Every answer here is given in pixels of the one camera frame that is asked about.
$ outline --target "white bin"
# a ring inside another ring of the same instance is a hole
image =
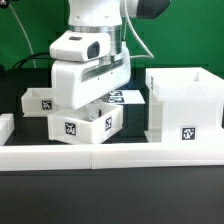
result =
[[[122,125],[123,106],[107,103],[48,115],[49,139],[69,144],[102,143],[121,130]]]
[[[202,68],[146,70],[149,142],[223,139],[224,80]]]
[[[54,96],[52,88],[28,88],[21,98],[24,117],[46,117],[58,110]]]

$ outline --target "green wall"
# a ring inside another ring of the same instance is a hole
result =
[[[67,28],[67,0],[20,0],[11,2],[34,48],[47,51],[49,44]],[[201,66],[224,78],[224,1],[172,0],[156,20],[133,19],[134,27],[155,59],[135,59],[135,67]],[[7,69],[30,54],[10,9],[0,10],[0,63]],[[144,53],[127,33],[130,53]],[[47,67],[47,62],[38,62]]]

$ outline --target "white plastic box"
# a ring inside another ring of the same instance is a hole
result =
[[[88,104],[77,110],[48,115],[50,140],[69,144],[97,144],[122,129],[123,107],[107,103]]]
[[[54,96],[53,88],[28,88],[21,98],[24,117],[46,117],[58,110]]]
[[[2,114],[0,116],[0,146],[5,144],[14,129],[13,114]]]
[[[223,139],[224,81],[202,68],[146,70],[149,142]]]

